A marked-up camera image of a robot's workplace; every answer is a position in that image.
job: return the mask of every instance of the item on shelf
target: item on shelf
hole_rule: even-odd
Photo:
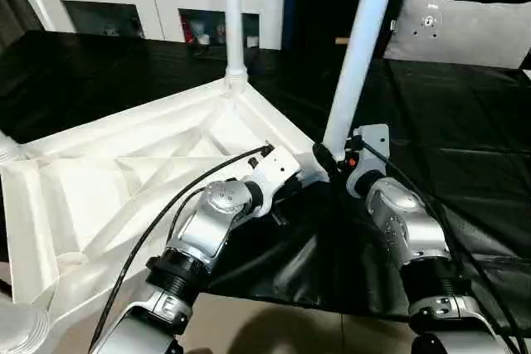
[[[181,23],[183,24],[184,41],[186,43],[193,43],[193,33],[188,17],[181,16]]]
[[[199,43],[201,46],[208,46],[210,45],[210,36],[207,34],[202,34],[197,37],[197,43]]]
[[[190,28],[192,28],[192,34],[196,39],[205,33],[205,22],[204,20],[191,19]]]
[[[118,28],[111,24],[110,22],[107,22],[103,29],[101,30],[101,34],[104,36],[119,36]]]
[[[216,39],[217,39],[217,43],[219,43],[220,45],[224,45],[227,41],[226,41],[226,33],[225,33],[225,17],[222,16],[219,20],[219,22],[217,23],[217,27],[216,27]]]
[[[258,47],[259,45],[258,36],[248,36],[247,37],[247,47]]]

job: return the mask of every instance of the black cable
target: black cable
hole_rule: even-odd
[[[116,282],[114,283],[114,286],[112,290],[110,291],[109,298],[107,299],[107,303],[104,306],[103,311],[101,312],[100,320],[98,321],[98,324],[96,325],[96,328],[94,330],[94,335],[92,337],[92,341],[90,342],[89,352],[92,350],[92,347],[95,345],[95,343],[98,341],[101,335],[101,331],[103,330],[103,327],[105,325],[105,322],[107,320],[107,317],[109,316],[110,309],[112,308],[112,305],[114,301],[116,300],[116,296],[118,295],[118,291],[120,287],[122,286],[122,283],[124,282],[125,275],[127,274],[127,271],[129,270],[129,267],[131,266],[131,263],[133,263],[134,257],[139,252],[140,248],[148,238],[149,234],[153,231],[153,229],[157,226],[157,224],[162,220],[164,215],[168,213],[168,211],[172,208],[172,206],[177,202],[183,195],[190,190],[193,186],[197,185],[199,182],[204,180],[205,178],[211,176],[215,172],[218,172],[219,170],[223,169],[224,167],[227,167],[228,165],[239,161],[240,159],[249,157],[250,155],[253,155],[255,153],[260,153],[262,151],[267,151],[271,149],[270,145],[266,145],[263,147],[252,149],[251,151],[247,151],[245,153],[242,153],[240,155],[235,156],[234,158],[231,158],[225,162],[220,163],[219,165],[213,167],[212,169],[208,170],[207,172],[204,172],[201,176],[193,180],[192,182],[188,183],[176,196],[174,196],[170,202],[160,211],[160,213],[155,217],[155,219],[151,222],[151,224],[148,226],[148,228],[144,231],[144,233],[140,236],[137,243],[134,245],[134,248],[131,250],[131,253],[129,254],[129,257],[125,261],[124,267],[120,271],[118,278],[116,279]]]
[[[458,248],[457,250],[455,250],[458,261],[461,264],[463,264],[463,261],[460,258],[459,253],[462,253],[466,256],[466,258],[470,261],[470,264],[472,264],[472,266],[474,267],[474,269],[480,276],[481,280],[486,285],[487,290],[490,292],[495,302],[498,304],[499,309],[502,311],[505,318],[507,319],[507,322],[510,325],[511,331],[516,337],[516,341],[519,346],[519,354],[529,354],[527,346],[525,345],[524,338],[522,337],[520,328],[518,327],[518,325],[516,324],[516,321],[514,320],[513,314],[510,312],[509,308],[507,307],[507,304],[505,304],[504,300],[501,298],[501,295],[499,294],[498,289],[490,281],[490,278],[487,276],[487,274],[485,273],[481,265],[478,263],[475,257],[471,254],[471,252],[465,247],[465,245],[463,245],[463,243],[460,242],[460,240],[455,235],[454,231],[451,228],[450,222],[446,219],[446,213],[444,212],[444,209],[441,208],[441,211],[436,211],[435,207],[431,204],[431,201],[427,198],[427,196],[423,194],[423,192],[417,187],[417,185],[411,180],[411,178],[407,176],[405,172],[403,172],[398,166],[396,166],[393,162],[391,162],[389,159],[383,156],[379,151],[377,151],[371,145],[365,143],[364,141],[362,141],[362,143],[363,143],[363,146],[370,153],[372,153],[376,158],[380,159],[382,162],[388,165],[408,186],[410,186],[410,188],[426,204],[426,208],[428,209],[428,211],[431,213],[432,216],[434,216],[437,219],[437,221],[439,221],[447,237],[450,238],[451,241],[454,243],[455,247]],[[494,325],[498,328],[498,330],[501,331],[501,326],[498,324],[497,321],[495,321],[495,318],[491,316],[491,314],[490,314],[490,318],[495,322]],[[502,335],[502,338],[504,339],[504,342],[508,344],[507,340],[509,339],[503,335]],[[514,344],[511,344],[509,345],[509,348],[514,351],[516,347],[514,347]]]
[[[186,206],[186,204],[194,197],[196,196],[199,192],[203,192],[205,191],[205,187],[201,187],[201,188],[198,188],[196,191],[192,192],[190,195],[188,195],[186,197],[186,199],[183,201],[183,203],[181,204],[181,206],[177,209],[177,212],[175,213],[175,216],[173,216],[173,220],[172,220],[172,224],[170,225],[169,227],[169,230],[168,230],[168,238],[166,238],[166,243],[169,242],[169,240],[172,239],[172,236],[173,236],[173,231],[175,230],[175,225],[177,224],[177,220],[179,219],[179,217],[181,216],[181,213],[183,212],[184,210],[184,207]]]

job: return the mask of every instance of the glass cabinet door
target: glass cabinet door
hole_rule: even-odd
[[[63,1],[77,33],[145,37],[134,4]]]
[[[163,40],[155,0],[42,0],[48,31]]]
[[[209,46],[225,46],[225,13],[208,10],[179,9],[181,28],[186,43]],[[246,47],[258,47],[260,43],[260,17],[244,13],[243,42]]]

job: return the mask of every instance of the table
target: table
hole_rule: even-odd
[[[253,86],[313,140],[323,136],[342,59],[340,49],[246,53]],[[197,52],[171,42],[29,32],[0,57],[0,129],[31,141],[215,80],[225,65],[221,48]],[[445,204],[450,223],[527,337],[529,109],[531,81],[518,70],[375,60],[354,118],[355,124],[389,124],[392,160]],[[362,203],[316,183],[274,213],[232,234],[210,292],[404,317],[407,300],[397,271]],[[260,257],[265,251],[266,260]],[[304,261],[297,265],[295,257]],[[253,267],[242,268],[252,260]]]

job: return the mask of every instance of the cabinet door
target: cabinet door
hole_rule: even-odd
[[[154,0],[42,0],[60,32],[163,39]]]
[[[224,44],[226,0],[155,0],[167,41]],[[241,0],[244,44],[280,49],[284,0]]]

